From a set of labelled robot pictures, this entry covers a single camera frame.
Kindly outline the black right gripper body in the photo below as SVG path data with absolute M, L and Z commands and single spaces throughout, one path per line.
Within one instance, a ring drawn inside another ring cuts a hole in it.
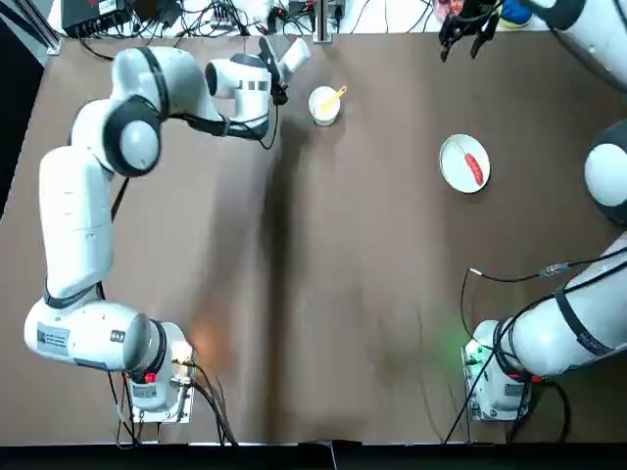
M 479 21 L 491 17 L 499 8 L 498 0 L 464 0 L 459 16 L 465 21 Z

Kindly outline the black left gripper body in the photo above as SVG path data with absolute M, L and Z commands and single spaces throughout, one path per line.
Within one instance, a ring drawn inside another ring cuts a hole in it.
M 282 75 L 273 74 L 271 76 L 270 96 L 274 106 L 284 106 L 288 102 L 288 87 L 289 84 Z

